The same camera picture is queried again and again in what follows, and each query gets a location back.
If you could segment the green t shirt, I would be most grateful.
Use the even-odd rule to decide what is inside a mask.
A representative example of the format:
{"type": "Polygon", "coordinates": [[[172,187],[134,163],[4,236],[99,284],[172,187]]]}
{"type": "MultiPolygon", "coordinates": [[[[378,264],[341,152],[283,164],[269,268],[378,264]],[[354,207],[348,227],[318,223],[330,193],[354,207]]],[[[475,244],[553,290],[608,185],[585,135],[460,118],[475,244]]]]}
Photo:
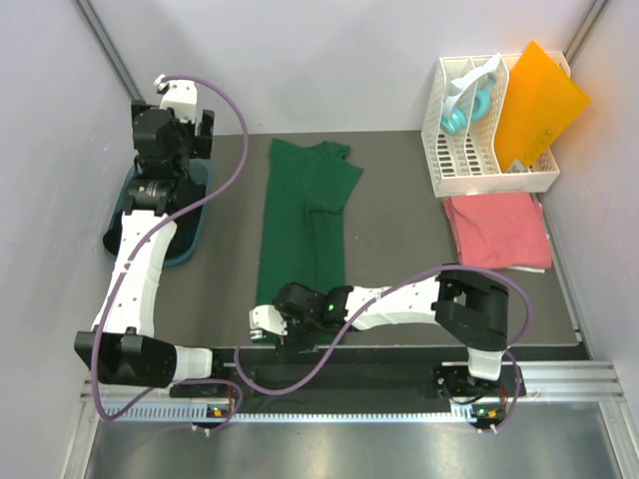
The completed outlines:
{"type": "Polygon", "coordinates": [[[320,293],[345,284],[344,209],[363,174],[349,154],[335,142],[272,140],[257,305],[289,282],[320,293]]]}

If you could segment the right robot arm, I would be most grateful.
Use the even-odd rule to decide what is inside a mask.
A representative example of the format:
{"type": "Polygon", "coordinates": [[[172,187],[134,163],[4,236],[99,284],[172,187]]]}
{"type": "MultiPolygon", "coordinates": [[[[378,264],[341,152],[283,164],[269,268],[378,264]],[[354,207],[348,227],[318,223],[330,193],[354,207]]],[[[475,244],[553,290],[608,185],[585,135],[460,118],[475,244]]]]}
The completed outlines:
{"type": "Polygon", "coordinates": [[[486,395],[503,379],[509,292],[505,285],[469,269],[444,270],[398,288],[336,286],[326,293],[290,282],[252,319],[282,344],[337,333],[344,326],[367,331],[382,326],[436,325],[462,343],[468,353],[465,379],[486,395]]]}

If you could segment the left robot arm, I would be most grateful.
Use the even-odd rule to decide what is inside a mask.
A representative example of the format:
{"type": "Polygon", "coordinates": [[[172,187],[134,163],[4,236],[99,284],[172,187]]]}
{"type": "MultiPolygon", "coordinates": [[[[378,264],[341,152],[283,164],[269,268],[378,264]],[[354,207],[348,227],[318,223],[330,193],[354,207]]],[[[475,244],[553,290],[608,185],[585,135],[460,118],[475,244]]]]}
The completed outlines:
{"type": "Polygon", "coordinates": [[[154,326],[164,267],[187,261],[203,230],[214,121],[211,110],[195,122],[175,107],[132,105],[136,156],[103,236],[112,279],[90,330],[74,342],[100,383],[164,388],[191,379],[209,396],[226,386],[211,350],[160,340],[154,326]]]}

